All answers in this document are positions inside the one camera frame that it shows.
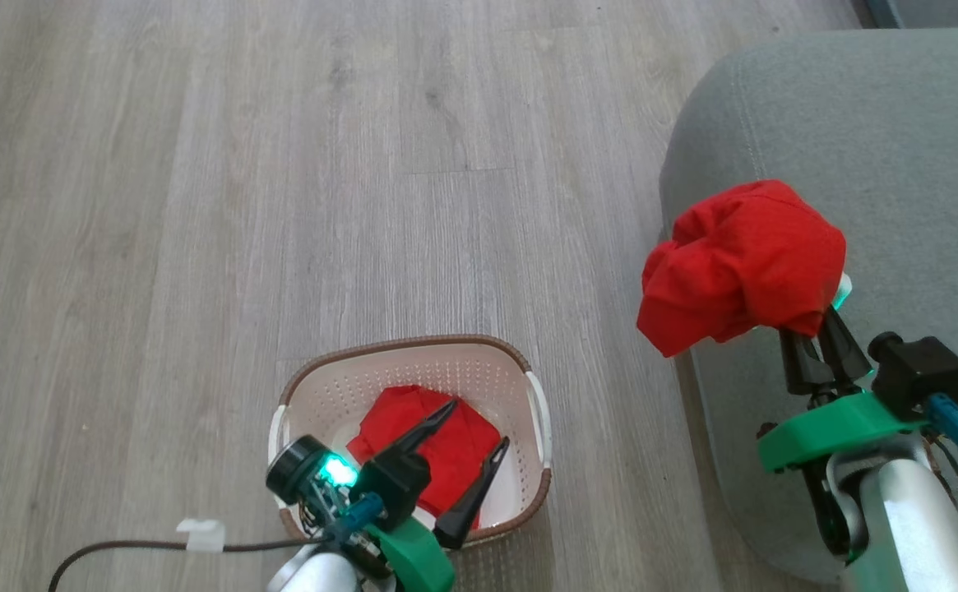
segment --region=green led light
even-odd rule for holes
[[[358,480],[358,471],[355,471],[354,467],[348,465],[343,458],[335,454],[330,454],[328,458],[325,459],[325,465],[321,471],[318,471],[317,476],[322,477],[322,479],[329,481],[329,483],[335,486],[350,487],[354,486],[354,481]]]
[[[844,301],[848,299],[848,296],[850,296],[850,293],[837,293],[835,298],[833,298],[833,308],[839,311],[840,307],[844,306]]]

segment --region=brown basket rim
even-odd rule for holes
[[[494,348],[500,349],[502,352],[508,354],[511,359],[515,360],[519,364],[521,371],[531,372],[531,367],[529,361],[526,360],[526,357],[515,348],[508,344],[505,340],[499,340],[497,337],[492,337],[490,335],[471,335],[471,334],[457,334],[457,335],[437,335],[430,337],[410,337],[406,340],[390,340],[378,342],[378,344],[372,345],[359,345],[357,348],[348,348],[340,349],[339,352],[332,352],[324,356],[317,357],[313,360],[310,360],[309,363],[305,363],[302,368],[300,368],[297,373],[295,373],[292,378],[289,380],[285,389],[280,395],[278,405],[280,407],[288,407],[289,402],[292,400],[292,394],[295,393],[299,383],[303,382],[303,379],[308,375],[313,374],[318,368],[328,366],[331,363],[337,363],[337,361],[343,361],[345,359],[351,359],[358,356],[364,356],[368,354],[377,354],[381,352],[390,351],[390,349],[407,349],[407,348],[418,348],[419,346],[424,345],[457,345],[457,344],[478,344],[478,345],[491,345]],[[541,472],[541,484],[538,486],[538,491],[534,495],[534,499],[530,501],[529,506],[527,506],[519,515],[512,520],[502,522],[500,525],[493,525],[493,527],[483,528],[471,531],[468,534],[467,544],[479,543],[482,540],[486,539],[495,539],[495,537],[503,536],[513,530],[520,528],[523,524],[526,524],[530,518],[534,517],[538,510],[541,510],[541,506],[545,502],[545,498],[548,497],[548,490],[551,487],[551,469],[545,467]],[[295,525],[294,518],[292,518],[290,509],[283,508],[280,510],[280,519],[282,524],[285,525],[285,531],[289,536],[294,537],[294,539],[306,539],[306,535],[302,531],[299,531],[297,525]]]

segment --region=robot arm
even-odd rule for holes
[[[788,391],[808,411],[758,435],[769,472],[799,471],[823,542],[845,569],[842,587],[958,590],[958,515],[933,475],[923,432],[958,445],[958,357],[934,337],[870,344],[872,370],[836,310],[818,334],[821,359],[802,336],[780,332]]]
[[[509,441],[484,460],[479,478],[433,532],[412,517],[431,483],[419,446],[449,419],[449,401],[355,471],[313,436],[286,447],[267,472],[267,487],[288,506],[299,506],[314,534],[279,570],[267,592],[357,592],[369,581],[381,592],[448,592],[456,579],[443,548],[463,547]]]

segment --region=laundry basket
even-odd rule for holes
[[[420,385],[460,395],[511,447],[467,544],[521,527],[541,508],[551,484],[551,423],[541,382],[526,358],[506,342],[483,335],[422,337],[344,349],[306,364],[289,380],[271,421],[269,461],[299,436],[311,434],[351,458],[347,442],[388,386]],[[280,517],[303,537],[298,512],[280,499]],[[416,517],[430,528],[433,518]]]

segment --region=basket handle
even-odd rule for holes
[[[282,421],[285,419],[287,409],[288,405],[278,405],[278,411],[275,411],[275,417],[271,420],[271,434],[267,436],[267,467],[275,463],[275,458],[278,457],[278,453],[282,451],[283,447],[288,445],[288,442],[282,442],[282,438],[280,438],[282,433],[288,434],[288,430],[282,432]],[[275,502],[278,502],[279,509],[288,508],[288,506],[285,506],[285,503],[282,502],[282,499],[276,495]]]
[[[544,396],[541,382],[532,372],[526,373],[530,386],[526,394],[530,400],[530,412],[534,415],[534,431],[538,436],[538,456],[544,462],[545,469],[551,468],[551,415],[548,413],[548,400]]]

